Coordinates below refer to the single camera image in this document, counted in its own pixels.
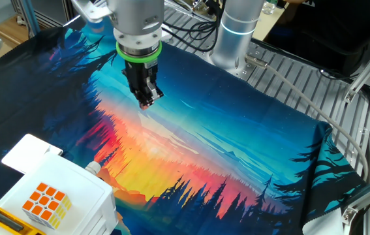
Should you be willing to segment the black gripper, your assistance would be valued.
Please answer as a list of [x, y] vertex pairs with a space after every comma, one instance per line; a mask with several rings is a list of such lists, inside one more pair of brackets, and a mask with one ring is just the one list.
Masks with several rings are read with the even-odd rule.
[[122, 73], [127, 77], [130, 91], [136, 97], [142, 110], [148, 109], [156, 100], [164, 96], [164, 93], [157, 87], [157, 72], [157, 60], [148, 63], [125, 62]]

